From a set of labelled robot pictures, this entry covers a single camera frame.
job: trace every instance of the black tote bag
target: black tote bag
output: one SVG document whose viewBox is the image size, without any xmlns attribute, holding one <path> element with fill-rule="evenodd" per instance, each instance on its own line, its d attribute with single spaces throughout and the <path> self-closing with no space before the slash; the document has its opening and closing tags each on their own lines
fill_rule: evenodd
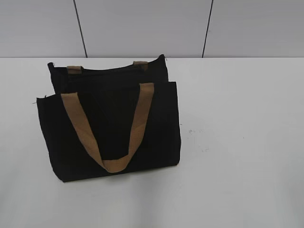
<svg viewBox="0 0 304 228">
<path fill-rule="evenodd" d="M 58 178 L 66 182 L 177 165 L 177 88 L 166 82 L 167 73 L 161 77 L 165 82 L 138 83 L 131 75 L 128 86 L 111 81 L 83 89 L 79 84 L 77 91 L 38 98 L 40 126 Z"/>
</svg>

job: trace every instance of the white wall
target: white wall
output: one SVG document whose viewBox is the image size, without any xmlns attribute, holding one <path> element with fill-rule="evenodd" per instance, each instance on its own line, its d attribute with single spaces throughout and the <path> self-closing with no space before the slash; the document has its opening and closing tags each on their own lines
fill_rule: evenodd
<svg viewBox="0 0 304 228">
<path fill-rule="evenodd" d="M 88 57 L 201 57 L 212 0 L 76 0 Z M 304 0 L 214 0 L 204 57 L 304 57 Z M 0 0 L 0 57 L 84 57 L 73 0 Z"/>
<path fill-rule="evenodd" d="M 0 57 L 84 57 L 72 0 L 0 0 Z"/>
<path fill-rule="evenodd" d="M 214 0 L 204 57 L 304 57 L 303 0 Z"/>
<path fill-rule="evenodd" d="M 211 0 L 76 0 L 89 57 L 201 57 Z"/>
</svg>

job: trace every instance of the bag handle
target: bag handle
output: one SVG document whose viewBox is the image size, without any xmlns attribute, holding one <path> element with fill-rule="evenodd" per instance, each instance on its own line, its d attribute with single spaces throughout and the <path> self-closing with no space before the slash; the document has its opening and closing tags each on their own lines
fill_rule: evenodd
<svg viewBox="0 0 304 228">
<path fill-rule="evenodd" d="M 131 126 L 129 153 L 116 160 L 102 159 L 96 138 L 93 135 L 89 121 L 80 104 L 78 94 L 61 94 L 61 98 L 66 109 L 66 113 L 70 118 L 77 136 L 83 144 L 86 152 L 105 170 L 113 173 L 120 172 L 127 167 L 131 158 L 142 143 L 153 94 L 154 83 L 140 84 L 139 97 Z"/>
</svg>

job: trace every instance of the bag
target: bag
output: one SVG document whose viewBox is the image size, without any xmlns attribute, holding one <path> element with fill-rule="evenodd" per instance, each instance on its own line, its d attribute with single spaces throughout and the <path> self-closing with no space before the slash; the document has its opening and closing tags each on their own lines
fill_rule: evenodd
<svg viewBox="0 0 304 228">
<path fill-rule="evenodd" d="M 111 74 L 121 78 L 124 73 Z M 84 78 L 92 86 L 53 83 L 55 91 L 79 91 L 37 98 L 40 126 L 58 178 L 66 182 L 177 165 L 181 137 L 176 83 L 151 79 L 138 84 L 130 75 L 128 86 L 116 82 L 115 88 L 114 81 L 107 83 L 97 75 L 101 89 Z M 162 77 L 156 81 L 168 78 L 158 75 Z"/>
<path fill-rule="evenodd" d="M 139 83 L 169 81 L 164 55 L 149 63 L 139 61 L 129 66 L 107 70 L 84 69 L 82 66 L 54 67 L 53 63 L 48 63 L 48 68 L 56 94 L 118 89 Z"/>
</svg>

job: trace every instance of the white table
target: white table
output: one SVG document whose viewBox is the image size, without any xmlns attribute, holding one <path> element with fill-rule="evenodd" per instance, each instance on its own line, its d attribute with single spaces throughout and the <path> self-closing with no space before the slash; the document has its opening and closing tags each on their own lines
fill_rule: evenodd
<svg viewBox="0 0 304 228">
<path fill-rule="evenodd" d="M 32 104 L 53 94 L 47 62 L 133 60 L 0 59 L 1 228 L 304 227 L 304 58 L 168 59 L 179 165 L 62 183 Z"/>
</svg>

